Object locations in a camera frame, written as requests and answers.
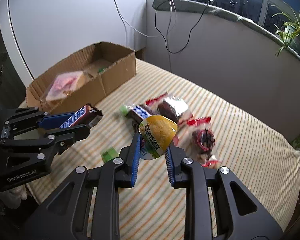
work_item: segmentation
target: snickers bar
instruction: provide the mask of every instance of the snickers bar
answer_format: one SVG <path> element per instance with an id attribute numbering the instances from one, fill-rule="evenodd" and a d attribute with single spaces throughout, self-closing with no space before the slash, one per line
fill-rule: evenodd
<path id="1" fill-rule="evenodd" d="M 86 104 L 66 120 L 59 128 L 63 129 L 79 124 L 86 124 L 92 128 L 102 119 L 102 117 L 103 114 L 101 110 L 94 108 L 91 104 Z"/>

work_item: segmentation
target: gray wall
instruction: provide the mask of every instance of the gray wall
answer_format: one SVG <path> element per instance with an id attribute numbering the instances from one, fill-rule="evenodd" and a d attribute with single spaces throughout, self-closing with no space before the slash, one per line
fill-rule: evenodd
<path id="1" fill-rule="evenodd" d="M 147 0 L 147 34 L 154 27 L 153 0 Z M 169 33 L 170 51 L 181 49 L 200 14 L 177 13 Z M 167 31 L 169 12 L 157 12 L 157 27 Z M 188 46 L 171 54 L 172 72 L 252 114 L 288 141 L 300 134 L 300 61 L 241 23 L 203 15 Z M 163 38 L 148 38 L 145 60 L 169 70 Z"/>

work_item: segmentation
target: potted plant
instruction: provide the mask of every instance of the potted plant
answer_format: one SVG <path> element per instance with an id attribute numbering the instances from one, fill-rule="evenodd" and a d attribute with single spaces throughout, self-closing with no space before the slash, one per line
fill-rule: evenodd
<path id="1" fill-rule="evenodd" d="M 276 54 L 277 57 L 280 55 L 282 50 L 288 48 L 288 46 L 291 46 L 300 55 L 300 12 L 297 16 L 292 8 L 291 11 L 293 12 L 294 17 L 291 17 L 285 12 L 275 13 L 272 15 L 272 17 L 276 15 L 284 15 L 288 19 L 281 29 L 275 24 L 275 27 L 277 28 L 275 34 L 279 35 L 280 40 L 283 42 L 283 46 L 280 47 Z"/>

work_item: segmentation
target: yellow packaged snack lid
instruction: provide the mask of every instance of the yellow packaged snack lid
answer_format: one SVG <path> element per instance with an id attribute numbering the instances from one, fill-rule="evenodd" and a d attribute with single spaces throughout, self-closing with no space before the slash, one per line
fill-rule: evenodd
<path id="1" fill-rule="evenodd" d="M 162 115 L 152 115 L 144 119 L 139 125 L 140 134 L 146 138 L 160 157 L 168 148 L 176 135 L 178 126 L 175 122 Z"/>

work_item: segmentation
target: white wall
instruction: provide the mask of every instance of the white wall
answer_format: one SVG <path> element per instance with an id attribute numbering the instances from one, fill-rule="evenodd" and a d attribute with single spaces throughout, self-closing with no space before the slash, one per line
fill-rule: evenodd
<path id="1" fill-rule="evenodd" d="M 158 35 L 152 2 L 147 1 L 147 34 Z M 171 51 L 186 44 L 199 17 L 177 13 L 169 34 Z M 164 35 L 169 18 L 169 12 L 157 13 L 157 26 Z M 300 61 L 285 50 L 276 58 L 279 47 L 240 23 L 203 15 L 188 46 L 171 54 L 172 72 L 254 115 L 291 141 L 300 134 Z M 145 60 L 169 69 L 161 36 L 147 39 Z"/>
<path id="2" fill-rule="evenodd" d="M 146 0 L 116 1 L 123 17 L 145 32 Z M 1 8 L 8 8 L 0 15 L 10 13 L 15 39 L 34 78 L 69 54 L 95 42 L 110 41 L 135 50 L 146 45 L 145 37 L 128 26 L 126 43 L 124 26 L 113 0 L 9 0 Z"/>

